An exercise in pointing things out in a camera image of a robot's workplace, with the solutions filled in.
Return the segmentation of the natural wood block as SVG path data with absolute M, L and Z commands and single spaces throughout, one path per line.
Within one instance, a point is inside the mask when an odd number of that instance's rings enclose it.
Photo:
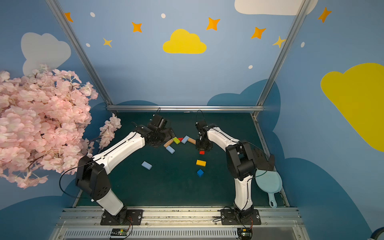
M 174 140 L 173 140 L 173 139 L 170 139 L 169 141 L 167 141 L 167 142 L 164 144 L 164 147 L 167 148 L 167 147 L 170 146 L 173 142 L 174 142 Z
M 192 139 L 192 138 L 189 138 L 189 139 L 188 139 L 188 142 L 190 142 L 190 143 L 192 143 L 192 144 L 194 144 L 194 145 L 196 144 L 196 140 L 194 140 L 194 139 Z

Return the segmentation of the light blue block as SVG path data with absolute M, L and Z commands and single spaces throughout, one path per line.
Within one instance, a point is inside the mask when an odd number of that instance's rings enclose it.
M 188 141 L 189 141 L 190 137 L 189 136 L 185 136 L 183 139 L 182 139 L 182 143 L 183 144 L 186 144 Z
M 171 154 L 173 154 L 173 153 L 175 152 L 175 149 L 173 149 L 171 146 L 167 146 L 167 147 L 166 147 L 166 150 L 167 150 L 169 153 L 171 153 Z
M 149 164 L 148 162 L 144 161 L 142 163 L 142 167 L 144 167 L 145 169 L 147 170 L 151 170 L 151 168 L 153 167 L 151 164 Z

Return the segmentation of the yellow rectangular block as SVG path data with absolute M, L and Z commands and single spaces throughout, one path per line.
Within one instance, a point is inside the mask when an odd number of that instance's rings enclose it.
M 205 167 L 207 165 L 206 161 L 197 160 L 196 161 L 197 166 Z

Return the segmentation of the lime green rectangular block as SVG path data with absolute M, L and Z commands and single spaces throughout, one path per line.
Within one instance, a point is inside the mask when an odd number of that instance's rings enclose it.
M 174 141 L 174 143 L 176 143 L 177 145 L 181 142 L 178 138 L 173 138 L 173 141 Z

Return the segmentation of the blue cube block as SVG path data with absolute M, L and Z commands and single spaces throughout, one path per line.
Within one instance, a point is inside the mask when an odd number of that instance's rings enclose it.
M 203 170 L 198 170 L 197 171 L 197 175 L 201 178 L 202 176 L 203 176 L 203 174 L 204 174 L 204 171 Z

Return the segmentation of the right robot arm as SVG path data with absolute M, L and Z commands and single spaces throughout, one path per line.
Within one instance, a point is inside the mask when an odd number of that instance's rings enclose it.
M 222 131 L 215 124 L 196 122 L 199 151 L 210 151 L 213 144 L 226 152 L 227 167 L 235 180 L 234 209 L 239 219 L 249 217 L 254 212 L 252 201 L 252 178 L 256 171 L 256 157 L 249 143 L 242 142 Z

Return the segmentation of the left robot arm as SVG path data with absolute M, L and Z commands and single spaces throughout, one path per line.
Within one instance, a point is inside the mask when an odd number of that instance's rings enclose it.
M 115 225 L 127 219 L 127 208 L 111 189 L 108 175 L 123 160 L 144 146 L 158 147 L 175 138 L 171 128 L 155 128 L 139 125 L 124 139 L 94 157 L 79 160 L 76 186 L 97 202 L 106 217 L 112 217 Z

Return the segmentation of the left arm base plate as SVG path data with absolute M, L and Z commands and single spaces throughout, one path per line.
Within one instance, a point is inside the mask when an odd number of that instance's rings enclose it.
M 100 222 L 101 226 L 139 226 L 143 218 L 142 209 L 123 208 L 117 215 L 112 215 L 108 211 L 104 211 Z

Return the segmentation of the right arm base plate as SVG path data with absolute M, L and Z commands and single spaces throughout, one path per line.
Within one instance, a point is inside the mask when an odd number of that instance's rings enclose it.
M 245 216 L 241 216 L 234 209 L 223 208 L 220 210 L 222 225 L 261 225 L 261 216 L 259 211 L 251 209 Z

